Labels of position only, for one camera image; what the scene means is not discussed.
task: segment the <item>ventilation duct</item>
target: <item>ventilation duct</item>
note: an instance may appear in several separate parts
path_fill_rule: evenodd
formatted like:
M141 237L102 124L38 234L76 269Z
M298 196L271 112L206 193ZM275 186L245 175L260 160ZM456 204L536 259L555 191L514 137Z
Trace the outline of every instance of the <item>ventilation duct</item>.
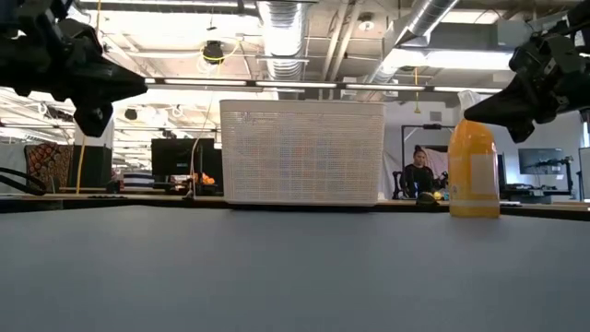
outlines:
M258 3L263 20L265 53L269 56L301 57L309 4L270 2ZM273 80L300 80L303 62L268 60L268 75Z
M389 82L397 71L397 67L391 65L395 63L397 57L396 46L431 33L458 2L459 0L417 0L411 12L403 18L406 25L396 34L394 48L365 82L375 84Z

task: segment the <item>black shirt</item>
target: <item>black shirt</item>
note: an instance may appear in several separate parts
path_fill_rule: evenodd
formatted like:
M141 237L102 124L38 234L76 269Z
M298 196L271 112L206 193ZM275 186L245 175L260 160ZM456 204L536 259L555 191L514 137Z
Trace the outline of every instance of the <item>black shirt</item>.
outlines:
M434 174L432 170L423 166L421 168L409 164L404 168L404 184L406 185L407 194L411 198L416 198L417 191L419 193L432 192L432 182L434 181Z

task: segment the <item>plastic basket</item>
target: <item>plastic basket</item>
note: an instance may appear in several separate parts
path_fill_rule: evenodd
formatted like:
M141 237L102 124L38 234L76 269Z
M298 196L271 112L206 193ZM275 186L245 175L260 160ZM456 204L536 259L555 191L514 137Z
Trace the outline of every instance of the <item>plastic basket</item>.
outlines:
M384 108L341 101L221 101L226 200L374 205Z

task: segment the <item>ceiling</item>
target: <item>ceiling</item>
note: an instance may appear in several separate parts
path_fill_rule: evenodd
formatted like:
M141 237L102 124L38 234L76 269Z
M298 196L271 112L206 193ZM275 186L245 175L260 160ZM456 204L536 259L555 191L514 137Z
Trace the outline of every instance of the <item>ceiling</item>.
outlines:
M125 0L102 0L116 3ZM128 0L141 3L145 0ZM361 12L372 13L372 30L355 27L346 57L337 72L337 79L363 77L381 63L383 38L389 22L398 19L411 8L410 0L365 0ZM98 26L100 40L105 45L105 56L144 77L214 77L236 79L267 79L266 62L256 58L265 54L263 26L254 16L198 14L194 12L165 12L162 8L152 12L101 10L94 8L96 1L82 0L82 13L74 17L92 26ZM308 12L305 33L305 57L309 60L304 69L305 80L320 79L330 43L331 21L341 0L320 0ZM574 5L572 1L461 1L443 20L450 23L493 24L502 19L522 20L541 18ZM206 65L201 50L210 40L222 41L225 54L231 53L223 65ZM504 70L468 70L440 67L418 67L418 73L398 70L400 83L450 85L461 87L502 88L512 79ZM240 91L194 91L151 89L143 96L115 103L115 128L129 126L164 125L175 130L177 136L199 136L201 127L219 127L218 101L230 99L276 99L277 93ZM398 99L415 98L414 93L400 93ZM456 98L449 95L422 96L424 100L446 101ZM71 114L75 109L69 102L55 102L51 96L33 92L28 98L15 95L10 89L0 89L0 120L4 124L30 125L27 129L0 128L0 142L23 139L50 140L72 144L72 123L48 116L46 106ZM135 121L125 119L127 109L144 113ZM40 129L34 125L63 125L65 129ZM149 161L149 140L162 133L151 131L115 132L114 157Z

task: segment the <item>orange bottle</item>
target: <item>orange bottle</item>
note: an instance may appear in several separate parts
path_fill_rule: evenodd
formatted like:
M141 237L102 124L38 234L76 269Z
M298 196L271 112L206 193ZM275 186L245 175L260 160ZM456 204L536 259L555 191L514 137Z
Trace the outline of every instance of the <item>orange bottle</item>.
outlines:
M452 216L500 216L497 164L496 145L491 131L483 124L461 120L449 143Z

